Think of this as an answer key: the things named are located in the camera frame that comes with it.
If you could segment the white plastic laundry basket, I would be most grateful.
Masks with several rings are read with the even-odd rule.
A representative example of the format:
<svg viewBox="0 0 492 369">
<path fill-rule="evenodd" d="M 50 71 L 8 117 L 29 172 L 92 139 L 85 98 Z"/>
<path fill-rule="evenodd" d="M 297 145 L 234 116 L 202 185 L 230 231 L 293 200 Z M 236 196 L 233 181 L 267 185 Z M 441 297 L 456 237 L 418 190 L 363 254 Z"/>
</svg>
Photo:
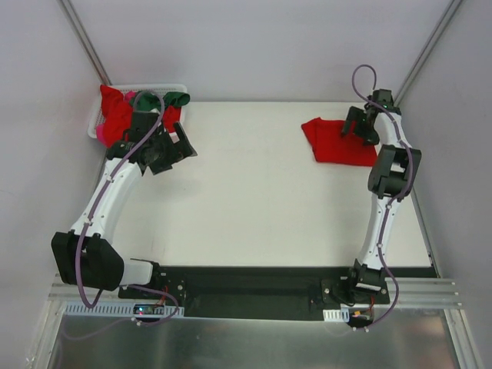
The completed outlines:
<svg viewBox="0 0 492 369">
<path fill-rule="evenodd" d="M 160 84 L 160 85 L 107 85 L 109 87 L 115 88 L 119 91 L 121 91 L 123 94 L 130 92 L 130 91 L 142 91 L 142 92 L 149 92 L 152 94 L 157 95 L 158 97 L 161 97 L 162 95 L 166 94 L 167 92 L 170 91 L 179 91 L 179 92 L 185 92 L 188 93 L 187 88 L 184 85 L 180 84 Z M 135 98 L 135 104 L 137 104 L 138 99 L 140 98 L 140 95 L 137 94 Z M 186 106 L 184 106 L 181 110 L 181 120 L 178 122 L 183 122 L 185 120 L 185 110 Z M 94 107 L 92 108 L 92 113 L 91 117 L 89 119 L 88 123 L 88 135 L 91 138 L 96 138 L 96 128 L 101 125 L 105 119 L 102 116 L 101 113 L 101 92 L 100 92 L 100 87 L 99 87 L 99 95 L 98 98 L 95 102 Z"/>
</svg>

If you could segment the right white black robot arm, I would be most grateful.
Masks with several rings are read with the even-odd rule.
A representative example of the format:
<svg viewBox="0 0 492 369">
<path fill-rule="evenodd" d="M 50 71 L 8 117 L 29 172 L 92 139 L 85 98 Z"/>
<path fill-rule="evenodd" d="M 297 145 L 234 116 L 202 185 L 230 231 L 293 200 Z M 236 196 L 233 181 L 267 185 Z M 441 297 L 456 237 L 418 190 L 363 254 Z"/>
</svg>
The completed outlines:
<svg viewBox="0 0 492 369">
<path fill-rule="evenodd" d="M 369 301 L 387 288 L 390 276 L 386 253 L 391 227 L 401 202 L 410 194 L 422 159 L 411 146 L 401 125 L 401 110 L 394 105 L 390 90 L 374 90 L 364 108 L 352 107 L 347 113 L 342 134 L 354 122 L 354 133 L 365 144 L 379 144 L 376 161 L 369 174 L 371 215 L 367 233 L 348 276 L 334 284 L 330 297 L 352 306 Z"/>
</svg>

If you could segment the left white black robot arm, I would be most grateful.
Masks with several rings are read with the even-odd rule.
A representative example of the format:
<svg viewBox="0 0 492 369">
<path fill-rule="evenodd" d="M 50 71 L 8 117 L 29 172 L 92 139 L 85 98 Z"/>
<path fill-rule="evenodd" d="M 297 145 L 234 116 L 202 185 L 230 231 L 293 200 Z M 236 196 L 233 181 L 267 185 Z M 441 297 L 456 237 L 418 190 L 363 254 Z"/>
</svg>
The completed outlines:
<svg viewBox="0 0 492 369">
<path fill-rule="evenodd" d="M 67 232 L 56 232 L 51 246 L 63 283 L 114 291 L 136 284 L 147 299 L 156 298 L 163 281 L 158 263 L 130 258 L 113 244 L 116 225 L 133 187 L 146 171 L 158 175 L 197 152 L 180 122 L 168 130 L 158 113 L 135 111 L 131 125 L 106 152 L 103 175 L 87 207 Z"/>
</svg>

